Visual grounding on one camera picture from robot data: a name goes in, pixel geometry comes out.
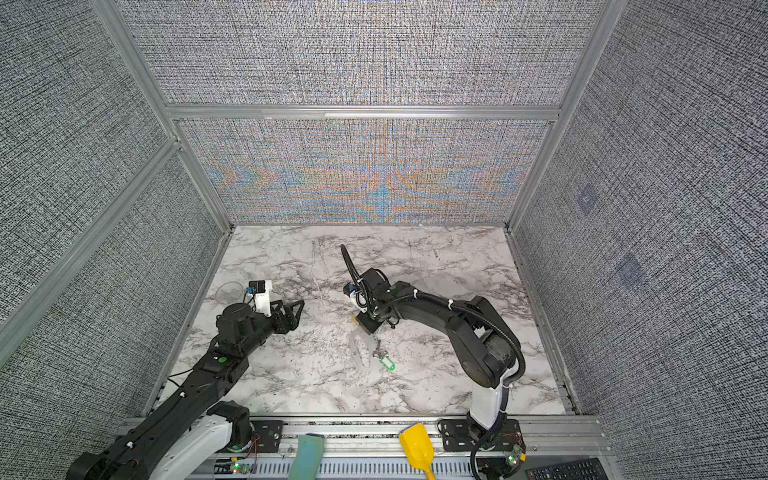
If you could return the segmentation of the green key tag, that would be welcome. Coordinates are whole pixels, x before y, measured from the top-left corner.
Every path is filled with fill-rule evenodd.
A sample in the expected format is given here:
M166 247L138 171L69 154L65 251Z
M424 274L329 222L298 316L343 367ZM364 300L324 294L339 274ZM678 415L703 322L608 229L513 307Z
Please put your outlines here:
M388 356L381 357L379 361L390 372L396 369L395 363Z

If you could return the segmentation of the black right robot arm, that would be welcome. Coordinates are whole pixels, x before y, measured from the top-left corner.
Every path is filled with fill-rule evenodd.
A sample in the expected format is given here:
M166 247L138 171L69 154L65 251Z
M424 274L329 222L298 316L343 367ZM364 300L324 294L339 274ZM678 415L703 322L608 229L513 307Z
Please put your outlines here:
M454 300L403 281L391 283L378 269L353 272L343 294L359 310L356 321L372 335L383 325L415 321L444 334L463 372L474 382L467 414L468 436L495 436L503 426L509 389L526 373L520 340L490 301Z

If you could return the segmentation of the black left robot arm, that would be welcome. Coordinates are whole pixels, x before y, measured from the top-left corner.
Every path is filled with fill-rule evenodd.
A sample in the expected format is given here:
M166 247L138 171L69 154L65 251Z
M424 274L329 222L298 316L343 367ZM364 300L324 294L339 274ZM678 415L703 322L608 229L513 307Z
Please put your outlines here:
M305 302L267 304L266 314L247 302L227 306L216 318L218 334L191 368L177 391L137 427L99 454L83 453L73 461L68 479L149 479L165 459L179 458L182 437L203 415L229 429L213 450L243 447L253 438L249 410L222 398L249 366L249 355L273 334L296 330Z

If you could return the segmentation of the clear plastic cup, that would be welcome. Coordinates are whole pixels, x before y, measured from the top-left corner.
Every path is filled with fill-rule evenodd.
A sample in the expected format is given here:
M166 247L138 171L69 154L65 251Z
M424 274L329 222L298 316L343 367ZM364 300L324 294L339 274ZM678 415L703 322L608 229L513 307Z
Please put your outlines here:
M219 304L220 314L226 311L238 311L242 308L245 288L237 281L222 284L215 292L214 299Z

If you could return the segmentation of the yellow plastic scoop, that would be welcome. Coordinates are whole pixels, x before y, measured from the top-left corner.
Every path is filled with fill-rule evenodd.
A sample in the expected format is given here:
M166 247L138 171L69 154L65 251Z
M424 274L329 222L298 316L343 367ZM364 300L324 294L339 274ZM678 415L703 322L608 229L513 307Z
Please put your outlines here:
M434 446L422 423L416 423L399 434L400 444L411 467L422 471L428 480L435 480L432 471Z

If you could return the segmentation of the teal green sponge block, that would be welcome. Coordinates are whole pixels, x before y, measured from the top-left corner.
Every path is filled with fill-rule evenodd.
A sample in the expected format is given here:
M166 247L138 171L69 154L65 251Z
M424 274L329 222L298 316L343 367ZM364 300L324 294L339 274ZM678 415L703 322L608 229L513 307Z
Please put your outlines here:
M315 480L325 452L325 438L305 434L298 438L296 457L291 465L289 480Z

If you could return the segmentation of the black remote keyboard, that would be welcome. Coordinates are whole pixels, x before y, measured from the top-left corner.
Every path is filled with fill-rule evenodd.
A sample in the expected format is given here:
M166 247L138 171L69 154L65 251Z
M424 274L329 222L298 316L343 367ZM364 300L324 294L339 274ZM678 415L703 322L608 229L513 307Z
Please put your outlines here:
M526 470L530 480L608 480L598 458L573 460Z

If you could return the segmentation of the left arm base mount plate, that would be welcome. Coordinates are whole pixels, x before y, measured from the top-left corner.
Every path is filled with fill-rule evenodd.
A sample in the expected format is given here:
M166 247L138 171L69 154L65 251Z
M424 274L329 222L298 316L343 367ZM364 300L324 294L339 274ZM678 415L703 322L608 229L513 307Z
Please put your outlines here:
M257 453L277 453L284 425L282 420L237 420L222 452L244 455L255 449Z

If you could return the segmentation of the aluminium front rail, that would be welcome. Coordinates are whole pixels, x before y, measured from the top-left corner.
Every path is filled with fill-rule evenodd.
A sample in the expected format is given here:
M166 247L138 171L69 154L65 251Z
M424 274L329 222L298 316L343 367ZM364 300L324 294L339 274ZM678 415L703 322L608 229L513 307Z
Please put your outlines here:
M608 479L620 479L616 453L600 422L592 416L514 415L527 447L525 453L482 451L447 452L437 429L439 419L466 418L450 414L256 414L250 420L282 420L282 440L277 453L255 449L237 455L214 451L229 429L211 416L196 421L178 448L179 458L167 459L151 475L153 479L286 479L296 457L298 438L319 434L325 452L318 479L421 479L424 474L410 466L399 434L422 423L434 446L432 471L439 479L469 479L470 464L479 471L500 475L514 454L521 467L516 479L527 479L530 468L598 458Z

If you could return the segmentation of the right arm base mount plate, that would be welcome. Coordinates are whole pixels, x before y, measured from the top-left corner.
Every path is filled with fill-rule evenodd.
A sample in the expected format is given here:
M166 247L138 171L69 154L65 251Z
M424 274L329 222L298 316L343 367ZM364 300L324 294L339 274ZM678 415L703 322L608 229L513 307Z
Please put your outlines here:
M457 419L442 418L437 429L447 452L470 452L486 430L469 417ZM480 447L482 451L517 452L527 450L519 422L507 418L502 425Z

